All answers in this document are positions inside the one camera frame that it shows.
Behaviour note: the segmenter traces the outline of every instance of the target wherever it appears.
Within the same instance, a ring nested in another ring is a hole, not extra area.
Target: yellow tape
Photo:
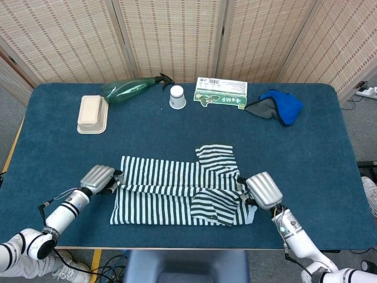
[[[4,168],[2,169],[3,172],[5,172],[5,171],[8,170],[9,164],[10,164],[11,159],[12,159],[12,156],[13,156],[14,149],[16,148],[16,144],[17,144],[18,137],[19,137],[19,134],[20,134],[20,132],[21,132],[21,128],[22,128],[22,124],[23,124],[23,123],[24,123],[24,119],[22,119],[21,125],[19,125],[18,132],[17,132],[16,137],[14,138],[14,141],[13,141],[13,145],[12,145],[11,151],[9,152],[9,155],[8,155],[8,158],[6,159],[6,162],[5,162]]]
[[[102,254],[102,249],[94,250],[91,270],[94,270],[94,272],[96,273],[99,273],[99,270],[97,268],[100,267],[101,254]],[[96,280],[97,280],[97,276],[92,274],[90,278],[90,283],[94,283]]]

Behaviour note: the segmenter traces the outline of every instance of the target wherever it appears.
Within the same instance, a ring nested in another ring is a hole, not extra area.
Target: white shoe
[[[68,251],[61,250],[59,251],[59,254],[67,264],[82,270],[90,271],[89,267],[85,264],[74,262],[72,255]],[[89,283],[90,281],[90,274],[69,268],[65,264],[63,264],[57,272],[53,273],[52,276],[57,278],[58,281],[59,279],[65,279],[72,283]]]

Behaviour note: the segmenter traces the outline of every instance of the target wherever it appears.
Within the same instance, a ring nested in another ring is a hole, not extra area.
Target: green and white striped cloth
[[[233,147],[196,149],[198,162],[123,156],[123,179],[110,223],[149,225],[242,225],[253,222],[255,206],[240,198]]]

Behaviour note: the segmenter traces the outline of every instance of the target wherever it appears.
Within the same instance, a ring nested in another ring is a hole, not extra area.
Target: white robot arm
[[[81,188],[75,189],[45,220],[42,232],[28,228],[17,233],[8,242],[0,244],[0,272],[14,266],[20,255],[27,255],[33,259],[48,256],[57,245],[63,231],[89,204],[90,197],[99,193],[113,193],[117,188],[114,176],[121,174],[122,171],[108,166],[94,166],[82,178]],[[48,206],[52,201],[54,200],[49,200],[42,207]]]
[[[291,211],[281,204],[283,195],[267,172],[259,173],[248,179],[239,177],[238,182],[246,185],[253,196],[254,201],[249,200],[249,202],[271,211],[272,221],[284,241],[286,259],[296,262],[288,255],[288,245],[298,258],[310,258],[313,261],[301,273],[304,283],[377,282],[375,274],[350,268],[338,270],[336,265],[317,249]]]

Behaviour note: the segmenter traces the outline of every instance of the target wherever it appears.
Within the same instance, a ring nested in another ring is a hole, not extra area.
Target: pants
[[[17,264],[7,271],[0,273],[0,277],[25,277],[31,279],[56,271],[61,265],[61,260],[52,255],[40,261],[26,255],[21,255]]]

